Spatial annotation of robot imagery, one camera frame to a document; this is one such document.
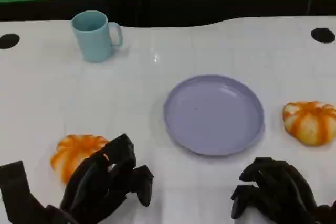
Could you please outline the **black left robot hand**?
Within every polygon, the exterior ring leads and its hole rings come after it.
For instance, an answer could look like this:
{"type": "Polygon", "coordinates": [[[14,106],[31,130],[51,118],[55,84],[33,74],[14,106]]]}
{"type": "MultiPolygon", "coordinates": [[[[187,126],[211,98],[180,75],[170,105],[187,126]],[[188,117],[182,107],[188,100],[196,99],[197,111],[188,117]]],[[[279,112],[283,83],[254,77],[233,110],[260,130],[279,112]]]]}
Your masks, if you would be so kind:
{"type": "Polygon", "coordinates": [[[148,207],[153,178],[147,166],[137,166],[134,145],[122,134],[81,162],[66,186],[60,209],[69,223],[99,223],[115,212],[129,193],[135,193],[148,207]]]}

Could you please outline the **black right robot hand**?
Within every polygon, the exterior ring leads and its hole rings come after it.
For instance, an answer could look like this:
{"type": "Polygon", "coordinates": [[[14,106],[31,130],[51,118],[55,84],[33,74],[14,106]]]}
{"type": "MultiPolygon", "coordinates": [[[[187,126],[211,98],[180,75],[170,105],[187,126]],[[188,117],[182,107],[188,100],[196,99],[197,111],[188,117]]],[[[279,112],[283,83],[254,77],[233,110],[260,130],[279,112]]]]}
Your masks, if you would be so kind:
{"type": "Polygon", "coordinates": [[[317,204],[312,190],[297,169],[285,161],[256,158],[239,180],[257,185],[238,185],[231,195],[231,217],[240,218],[248,207],[256,208],[274,223],[315,223],[317,204]]]}

